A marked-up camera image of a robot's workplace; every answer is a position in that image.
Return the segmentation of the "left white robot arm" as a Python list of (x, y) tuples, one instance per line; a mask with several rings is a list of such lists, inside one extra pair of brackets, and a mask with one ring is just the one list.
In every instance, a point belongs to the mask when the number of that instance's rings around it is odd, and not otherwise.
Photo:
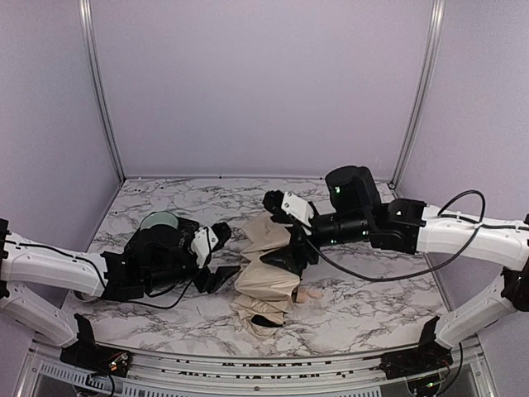
[(85, 253), (28, 240), (1, 221), (1, 310), (33, 328), (56, 346), (93, 344), (90, 322), (65, 313), (27, 284), (75, 292), (81, 299), (146, 304), (179, 284), (200, 293), (217, 292), (240, 271), (238, 265), (210, 270), (214, 252), (231, 238), (225, 222), (204, 227), (194, 220), (160, 211), (147, 215), (123, 251)]

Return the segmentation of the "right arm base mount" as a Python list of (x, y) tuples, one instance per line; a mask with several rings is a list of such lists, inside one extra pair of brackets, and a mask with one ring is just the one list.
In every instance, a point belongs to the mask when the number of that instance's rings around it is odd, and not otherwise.
[(419, 375), (453, 364), (451, 348), (442, 346), (436, 339), (436, 325), (440, 317), (427, 321), (415, 347), (384, 353), (379, 369), (388, 380), (404, 376)]

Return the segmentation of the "beige and black folding umbrella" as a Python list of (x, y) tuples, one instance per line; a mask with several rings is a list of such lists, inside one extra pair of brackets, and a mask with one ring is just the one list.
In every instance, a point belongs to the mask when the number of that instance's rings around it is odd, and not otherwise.
[(249, 263), (234, 283), (238, 295), (231, 302), (231, 309), (249, 334), (266, 339), (284, 325), (284, 315), (291, 313), (296, 304), (322, 299), (323, 293), (303, 288), (298, 275), (261, 260), (263, 255), (288, 245), (290, 234), (285, 226), (262, 213), (252, 218), (242, 231), (250, 245), (241, 255)]

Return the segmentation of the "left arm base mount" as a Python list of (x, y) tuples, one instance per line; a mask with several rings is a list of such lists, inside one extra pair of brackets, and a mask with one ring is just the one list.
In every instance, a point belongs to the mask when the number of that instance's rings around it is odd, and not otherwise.
[(131, 366), (131, 353), (121, 348), (97, 344), (91, 323), (81, 314), (74, 315), (78, 331), (76, 340), (68, 347), (62, 347), (60, 361), (95, 371), (99, 375), (114, 375), (125, 378)]

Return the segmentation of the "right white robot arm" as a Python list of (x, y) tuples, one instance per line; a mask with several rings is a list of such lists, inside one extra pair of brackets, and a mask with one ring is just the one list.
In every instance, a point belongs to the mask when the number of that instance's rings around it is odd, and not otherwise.
[(500, 275), (480, 294), (446, 315), (425, 323), (417, 348), (449, 352), (459, 342), (511, 313), (528, 310), (528, 221), (451, 212), (420, 200), (383, 203), (369, 168), (347, 165), (325, 177), (333, 213), (292, 192), (269, 191), (264, 208), (290, 233), (286, 247), (264, 263), (301, 274), (323, 259), (324, 246), (368, 242), (373, 248), (407, 254), (441, 253), (438, 269), (466, 256), (500, 265)]

